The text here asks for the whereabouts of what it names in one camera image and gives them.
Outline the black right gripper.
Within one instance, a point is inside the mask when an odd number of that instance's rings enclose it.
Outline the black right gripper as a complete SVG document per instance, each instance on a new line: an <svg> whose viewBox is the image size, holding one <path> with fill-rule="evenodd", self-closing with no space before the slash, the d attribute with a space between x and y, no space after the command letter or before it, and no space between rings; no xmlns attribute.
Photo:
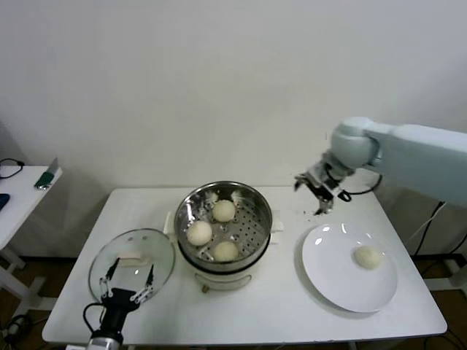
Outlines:
<svg viewBox="0 0 467 350"><path fill-rule="evenodd" d="M329 214L333 209L333 199L341 193L339 181L328 175L325 166L311 166L306 174L299 174L294 177L294 190L305 186L312 191L319 199L319 206L315 216Z"/></svg>

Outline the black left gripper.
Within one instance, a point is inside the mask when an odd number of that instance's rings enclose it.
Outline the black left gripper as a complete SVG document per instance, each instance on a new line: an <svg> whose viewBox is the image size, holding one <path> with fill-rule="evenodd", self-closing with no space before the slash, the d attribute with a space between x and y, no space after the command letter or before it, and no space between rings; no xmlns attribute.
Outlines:
<svg viewBox="0 0 467 350"><path fill-rule="evenodd" d="M112 289L111 280L119 262L118 257L105 276L99 279L101 304L105 313L100 328L91 333L92 338L122 338L126 317L139 309L139 304L135 301L146 301L153 295L154 265L151 265L144 287L137 293L127 289Z"/></svg>

